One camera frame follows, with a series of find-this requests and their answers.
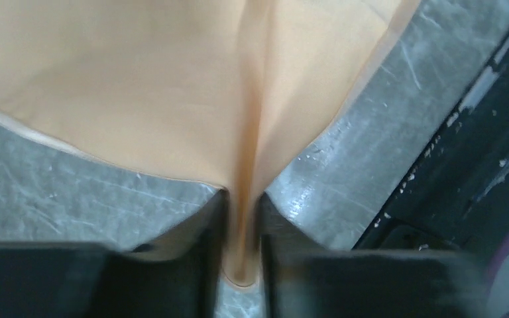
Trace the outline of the orange cloth napkin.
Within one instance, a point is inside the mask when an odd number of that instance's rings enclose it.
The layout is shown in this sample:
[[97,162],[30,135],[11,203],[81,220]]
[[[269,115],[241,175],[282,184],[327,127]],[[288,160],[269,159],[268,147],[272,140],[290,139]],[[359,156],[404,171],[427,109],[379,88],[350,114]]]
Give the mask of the orange cloth napkin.
[[417,1],[0,1],[0,125],[229,191],[222,269],[258,280],[255,202],[352,103]]

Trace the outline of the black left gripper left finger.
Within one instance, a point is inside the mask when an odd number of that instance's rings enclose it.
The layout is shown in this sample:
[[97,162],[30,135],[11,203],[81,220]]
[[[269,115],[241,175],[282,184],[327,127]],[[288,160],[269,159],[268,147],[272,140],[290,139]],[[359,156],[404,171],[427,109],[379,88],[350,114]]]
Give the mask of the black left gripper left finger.
[[0,317],[213,317],[229,195],[130,251],[0,242]]

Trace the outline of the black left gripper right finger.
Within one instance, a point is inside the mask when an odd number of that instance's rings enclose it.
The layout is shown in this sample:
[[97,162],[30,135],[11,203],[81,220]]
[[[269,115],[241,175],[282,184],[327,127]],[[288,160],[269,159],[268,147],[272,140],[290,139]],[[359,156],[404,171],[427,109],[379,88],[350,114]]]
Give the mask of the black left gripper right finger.
[[444,250],[329,250],[258,201],[267,317],[488,317],[468,257]]

